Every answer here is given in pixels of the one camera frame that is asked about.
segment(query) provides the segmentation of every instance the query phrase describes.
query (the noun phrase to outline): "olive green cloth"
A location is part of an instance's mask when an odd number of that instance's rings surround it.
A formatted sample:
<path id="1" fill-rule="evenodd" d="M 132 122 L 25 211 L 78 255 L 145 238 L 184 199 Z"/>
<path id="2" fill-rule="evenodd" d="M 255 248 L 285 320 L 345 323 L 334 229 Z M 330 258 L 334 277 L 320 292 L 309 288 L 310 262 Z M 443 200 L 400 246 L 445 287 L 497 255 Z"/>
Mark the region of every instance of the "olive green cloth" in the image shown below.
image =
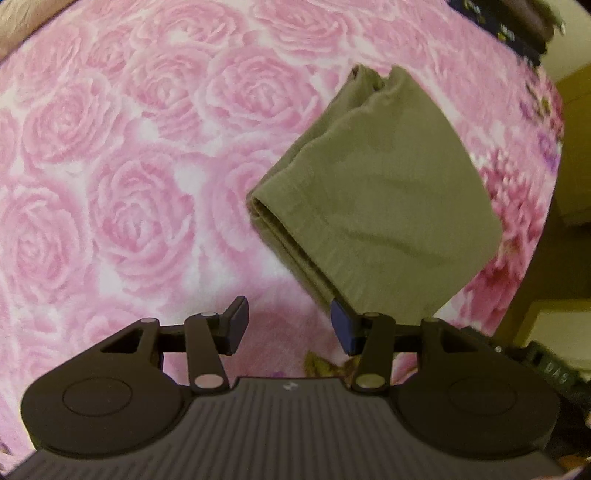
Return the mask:
<path id="1" fill-rule="evenodd" d="M 402 68 L 356 66 L 247 198 L 254 227 L 324 306 L 417 324 L 495 255 L 501 225 L 452 126 Z"/>

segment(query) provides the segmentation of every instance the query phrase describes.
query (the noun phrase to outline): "white logo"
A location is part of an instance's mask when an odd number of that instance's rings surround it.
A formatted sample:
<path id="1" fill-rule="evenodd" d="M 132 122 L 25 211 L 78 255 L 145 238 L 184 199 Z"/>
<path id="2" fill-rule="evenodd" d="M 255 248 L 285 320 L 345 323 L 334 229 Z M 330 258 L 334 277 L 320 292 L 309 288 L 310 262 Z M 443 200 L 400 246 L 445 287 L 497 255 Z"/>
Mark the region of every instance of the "white logo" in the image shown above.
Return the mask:
<path id="1" fill-rule="evenodd" d="M 299 387 L 299 385 L 296 382 L 289 382 L 286 384 L 283 384 L 283 388 L 285 388 L 288 392 L 291 392 L 292 390 L 296 390 Z"/>

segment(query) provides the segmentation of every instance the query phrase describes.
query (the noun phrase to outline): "pink rose pattern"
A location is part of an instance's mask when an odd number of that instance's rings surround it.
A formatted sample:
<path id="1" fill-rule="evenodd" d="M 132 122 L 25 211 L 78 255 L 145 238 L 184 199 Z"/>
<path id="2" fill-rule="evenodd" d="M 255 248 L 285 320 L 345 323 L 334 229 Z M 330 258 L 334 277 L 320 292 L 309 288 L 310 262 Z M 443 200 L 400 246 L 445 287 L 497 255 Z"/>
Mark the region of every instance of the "pink rose pattern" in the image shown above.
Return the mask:
<path id="1" fill-rule="evenodd" d="M 542 70 L 443 0 L 79 0 L 0 65 L 5 470 L 31 452 L 27 385 L 141 316 L 177 323 L 246 294 L 232 377 L 303 375 L 309 349 L 345 360 L 244 201 L 359 61 L 407 68 L 471 153 L 504 234 L 439 314 L 495 330 L 556 181 L 560 97 Z M 401 356 L 393 381 L 413 368 Z"/>

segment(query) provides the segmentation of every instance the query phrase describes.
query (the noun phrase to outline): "bed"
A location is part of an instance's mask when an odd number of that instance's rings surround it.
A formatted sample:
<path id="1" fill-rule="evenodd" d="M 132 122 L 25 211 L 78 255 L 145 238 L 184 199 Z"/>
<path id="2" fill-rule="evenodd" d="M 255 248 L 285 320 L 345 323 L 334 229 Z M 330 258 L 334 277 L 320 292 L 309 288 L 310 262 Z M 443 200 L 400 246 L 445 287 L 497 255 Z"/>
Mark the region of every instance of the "bed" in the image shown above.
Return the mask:
<path id="1" fill-rule="evenodd" d="M 244 200 L 356 63 L 405 67 L 478 168 L 502 243 L 438 316 L 496 329 L 556 182 L 561 102 L 543 70 L 443 0 L 79 0 L 0 65 L 1 471 L 33 449 L 27 386 L 140 317 L 246 295 L 230 377 L 350 374 Z M 392 381 L 413 368 L 400 355 Z M 165 371 L 187 382 L 181 355 Z"/>

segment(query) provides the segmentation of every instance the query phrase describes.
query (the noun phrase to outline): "ribbed gray surface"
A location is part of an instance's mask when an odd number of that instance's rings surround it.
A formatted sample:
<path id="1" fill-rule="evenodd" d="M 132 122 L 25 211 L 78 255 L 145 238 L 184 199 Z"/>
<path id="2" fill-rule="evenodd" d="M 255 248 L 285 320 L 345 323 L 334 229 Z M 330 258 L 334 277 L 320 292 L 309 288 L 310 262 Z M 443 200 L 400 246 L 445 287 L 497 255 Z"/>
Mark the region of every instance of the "ribbed gray surface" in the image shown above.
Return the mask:
<path id="1" fill-rule="evenodd" d="M 480 462 L 412 437 L 381 398 L 339 380 L 242 379 L 196 399 L 166 437 L 135 453 L 75 460 L 37 452 L 9 480 L 530 480 L 560 474 L 542 453 Z"/>

